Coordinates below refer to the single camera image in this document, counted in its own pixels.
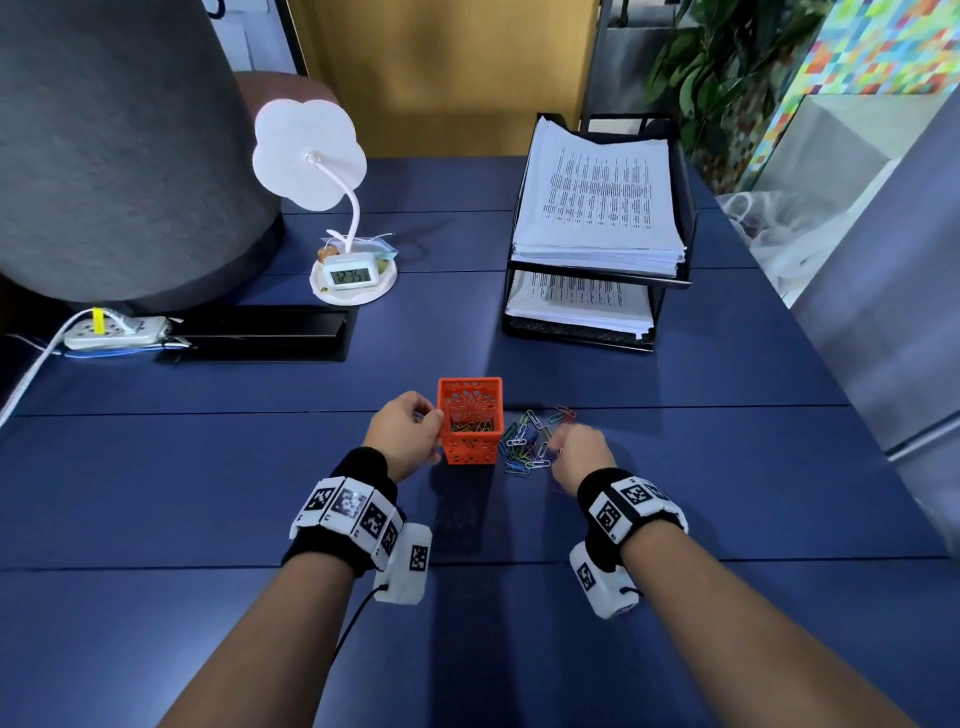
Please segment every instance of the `white round base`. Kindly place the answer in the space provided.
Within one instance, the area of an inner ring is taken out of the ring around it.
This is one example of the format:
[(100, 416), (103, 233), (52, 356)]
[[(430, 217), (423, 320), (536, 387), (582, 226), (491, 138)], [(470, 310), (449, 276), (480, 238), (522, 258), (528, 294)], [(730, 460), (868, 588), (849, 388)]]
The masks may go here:
[(396, 283), (396, 262), (390, 260), (387, 263), (387, 270), (380, 274), (380, 280), (372, 288), (349, 288), (346, 291), (335, 291), (326, 287), (326, 280), (321, 269), (320, 262), (313, 264), (313, 270), (310, 271), (310, 287), (313, 294), (330, 305), (361, 305), (376, 301), (383, 294), (394, 287)]

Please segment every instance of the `gray fabric partition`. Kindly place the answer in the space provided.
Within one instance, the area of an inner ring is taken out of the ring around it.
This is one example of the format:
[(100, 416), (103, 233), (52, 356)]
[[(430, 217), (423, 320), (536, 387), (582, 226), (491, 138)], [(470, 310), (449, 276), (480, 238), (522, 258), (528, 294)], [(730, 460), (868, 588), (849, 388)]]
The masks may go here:
[(30, 0), (0, 21), (0, 274), (180, 308), (255, 275), (278, 199), (200, 0)]
[[(958, 292), (954, 93), (793, 307), (884, 449), (960, 411)], [(918, 450), (898, 469), (960, 544), (960, 437)]]

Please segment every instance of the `black cable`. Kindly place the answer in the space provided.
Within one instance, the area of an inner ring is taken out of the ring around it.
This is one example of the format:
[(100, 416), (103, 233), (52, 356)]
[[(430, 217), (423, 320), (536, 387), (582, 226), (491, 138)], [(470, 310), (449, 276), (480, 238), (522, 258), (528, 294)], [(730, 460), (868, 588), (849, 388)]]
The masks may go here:
[(217, 12), (208, 12), (211, 20), (219, 20), (227, 14), (227, 0), (217, 0)]
[(347, 625), (347, 629), (344, 631), (344, 636), (340, 638), (340, 641), (337, 643), (337, 648), (333, 650), (333, 658), (330, 660), (331, 664), (333, 664), (333, 661), (337, 659), (337, 655), (340, 653), (340, 648), (344, 646), (344, 642), (347, 640), (347, 635), (350, 633), (350, 630), (353, 629), (353, 625), (356, 623), (357, 618), (363, 611), (363, 608), (367, 606), (367, 602), (373, 599), (373, 595), (375, 595), (377, 592), (386, 592), (389, 587), (389, 584), (381, 584), (368, 595), (366, 595), (364, 600), (360, 602), (360, 606), (357, 607), (357, 611), (353, 613), (353, 619), (350, 620), (350, 624)]

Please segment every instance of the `orange basket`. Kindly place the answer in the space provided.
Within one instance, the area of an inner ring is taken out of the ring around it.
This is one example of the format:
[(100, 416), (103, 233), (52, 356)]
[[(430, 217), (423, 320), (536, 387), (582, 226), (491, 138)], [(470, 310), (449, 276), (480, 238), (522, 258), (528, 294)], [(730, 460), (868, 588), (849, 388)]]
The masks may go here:
[(497, 446), (503, 437), (503, 380), (499, 376), (443, 378), (437, 388), (437, 406), (445, 414), (440, 439), (446, 462), (496, 463)]

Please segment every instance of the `black file organizer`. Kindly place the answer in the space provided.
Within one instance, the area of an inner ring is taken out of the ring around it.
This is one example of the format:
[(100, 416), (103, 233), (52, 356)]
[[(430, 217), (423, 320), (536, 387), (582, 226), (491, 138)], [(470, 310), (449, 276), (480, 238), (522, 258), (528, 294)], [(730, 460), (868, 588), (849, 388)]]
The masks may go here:
[[(542, 113), (546, 119), (566, 128), (564, 119), (559, 114)], [(654, 339), (657, 335), (657, 326), (660, 319), (660, 310), (663, 308), (663, 298), (667, 288), (684, 289), (690, 286), (690, 259), (693, 255), (693, 237), (697, 228), (697, 209), (693, 202), (693, 190), (690, 187), (690, 176), (686, 166), (686, 157), (680, 144), (680, 125), (673, 116), (661, 114), (647, 114), (641, 117), (640, 130), (636, 136), (614, 133), (573, 132), (575, 135), (597, 142), (598, 144), (613, 144), (624, 141), (638, 141), (643, 139), (666, 139), (670, 158), (670, 191), (673, 198), (674, 222), (677, 232), (686, 245), (686, 258), (677, 266), (675, 278), (664, 278), (644, 273), (617, 271), (606, 268), (573, 268), (560, 265), (541, 265), (539, 263), (523, 263), (513, 260), (514, 246), (511, 242), (510, 252), (507, 254), (507, 278), (503, 289), (503, 306), (500, 312), (500, 328), (508, 336), (524, 339), (547, 339), (551, 341), (566, 341), (575, 344), (588, 344), (600, 347), (627, 349), (634, 352), (652, 352)], [(514, 223), (510, 230), (511, 241), (516, 231), (516, 220), (520, 214), (520, 202), (523, 199), (523, 188), (526, 184), (526, 172), (520, 183), (520, 191), (514, 205)], [(572, 278), (609, 280), (617, 283), (639, 283), (647, 286), (650, 296), (650, 312), (653, 314), (654, 327), (642, 339), (637, 339), (630, 333), (608, 331), (604, 328), (572, 326), (569, 324), (551, 324), (545, 321), (524, 319), (518, 316), (507, 315), (507, 299), (514, 283), (516, 271), (530, 271), (532, 273), (546, 273), (556, 276)]]

